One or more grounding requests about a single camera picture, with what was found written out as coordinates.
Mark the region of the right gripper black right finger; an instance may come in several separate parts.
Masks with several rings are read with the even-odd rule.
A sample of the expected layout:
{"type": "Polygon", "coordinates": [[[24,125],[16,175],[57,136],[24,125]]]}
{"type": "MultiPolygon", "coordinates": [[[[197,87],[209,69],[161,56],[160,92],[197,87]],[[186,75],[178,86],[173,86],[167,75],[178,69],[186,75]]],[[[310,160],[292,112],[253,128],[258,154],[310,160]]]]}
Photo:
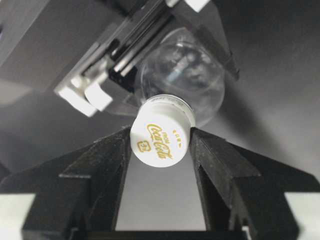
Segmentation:
{"type": "Polygon", "coordinates": [[[205,227],[237,239],[295,240],[287,193],[318,193],[312,175],[193,127],[193,161],[205,227]]]}

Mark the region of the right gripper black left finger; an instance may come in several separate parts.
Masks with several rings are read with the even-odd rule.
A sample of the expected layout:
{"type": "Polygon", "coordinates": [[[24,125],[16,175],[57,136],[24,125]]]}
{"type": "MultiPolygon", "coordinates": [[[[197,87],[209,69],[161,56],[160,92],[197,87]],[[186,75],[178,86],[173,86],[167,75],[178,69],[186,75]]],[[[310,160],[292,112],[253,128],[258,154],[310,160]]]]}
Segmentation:
{"type": "Polygon", "coordinates": [[[130,160],[130,128],[10,174],[0,183],[3,240],[71,240],[114,231],[130,160]]]}

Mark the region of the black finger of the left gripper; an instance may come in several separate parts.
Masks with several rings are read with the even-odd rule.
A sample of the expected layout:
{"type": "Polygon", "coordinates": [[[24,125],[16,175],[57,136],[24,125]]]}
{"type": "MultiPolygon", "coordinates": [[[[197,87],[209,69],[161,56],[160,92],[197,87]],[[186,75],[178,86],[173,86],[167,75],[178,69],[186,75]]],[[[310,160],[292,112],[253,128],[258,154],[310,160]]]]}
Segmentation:
{"type": "Polygon", "coordinates": [[[211,0],[198,11],[186,0],[172,1],[172,14],[220,63],[230,80],[239,79],[233,53],[225,34],[222,19],[215,3],[211,0]]]}

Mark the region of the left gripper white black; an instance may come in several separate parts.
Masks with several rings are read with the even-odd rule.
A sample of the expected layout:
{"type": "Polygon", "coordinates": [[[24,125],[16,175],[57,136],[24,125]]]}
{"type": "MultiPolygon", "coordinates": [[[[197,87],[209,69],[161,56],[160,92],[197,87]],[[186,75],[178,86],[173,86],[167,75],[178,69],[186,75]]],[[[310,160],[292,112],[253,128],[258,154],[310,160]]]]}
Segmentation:
{"type": "Polygon", "coordinates": [[[87,117],[136,116],[131,73],[179,23],[172,1],[3,0],[0,81],[52,91],[87,117]]]}

